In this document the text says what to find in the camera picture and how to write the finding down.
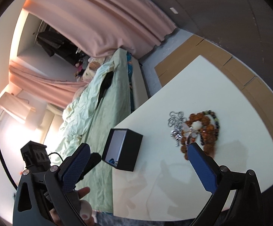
brown cardboard on floor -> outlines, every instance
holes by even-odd
[[[155,67],[161,85],[166,85],[199,55],[218,67],[242,91],[273,139],[272,91],[231,54],[198,36],[190,37]]]

green blanket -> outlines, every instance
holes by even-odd
[[[100,101],[99,106],[94,110],[85,109],[85,103],[95,101],[95,98],[90,98],[92,94],[93,81],[101,79],[98,74],[107,72],[108,70],[99,70],[94,79],[89,84],[87,89],[82,93],[77,103],[70,104],[70,108],[65,110],[66,116],[71,116],[70,121],[65,121],[60,128],[61,132],[70,133],[72,140],[62,142],[56,149],[62,157],[71,155],[80,143],[89,144],[92,152],[98,152],[102,155],[104,146],[111,128],[114,128],[118,123],[130,115],[130,95],[126,51],[118,49],[110,61],[114,62],[115,70],[110,88],[106,91],[105,96]],[[88,186],[91,192],[84,197],[91,205],[93,210],[113,212],[112,198],[112,167],[101,161],[94,169],[92,169],[82,181],[80,181],[76,189]]]

curtain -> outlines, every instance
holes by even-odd
[[[75,92],[90,83],[45,78],[15,62],[9,65],[9,81],[30,94],[63,109],[72,102]]]
[[[92,57],[122,47],[140,58],[176,28],[150,0],[26,0],[24,9]]]
[[[36,109],[25,102],[23,99],[20,99],[8,92],[5,92],[0,97],[0,108],[7,112],[14,119],[24,124],[28,114]]]

black box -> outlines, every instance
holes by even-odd
[[[133,172],[143,135],[129,129],[110,129],[102,161],[116,169]]]

bolt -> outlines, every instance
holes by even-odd
[[[25,175],[28,175],[30,173],[30,170],[26,169],[22,172],[22,174],[25,176]]]
[[[252,176],[254,176],[254,175],[255,175],[255,172],[254,172],[253,170],[251,170],[251,169],[250,169],[250,170],[248,170],[248,172],[249,172],[249,174],[250,174],[250,175],[252,175]]]
[[[228,172],[229,169],[226,166],[220,166],[220,170],[223,172]]]
[[[58,170],[58,166],[52,166],[52,167],[50,167],[49,170],[50,170],[51,172],[55,172],[55,171]]]

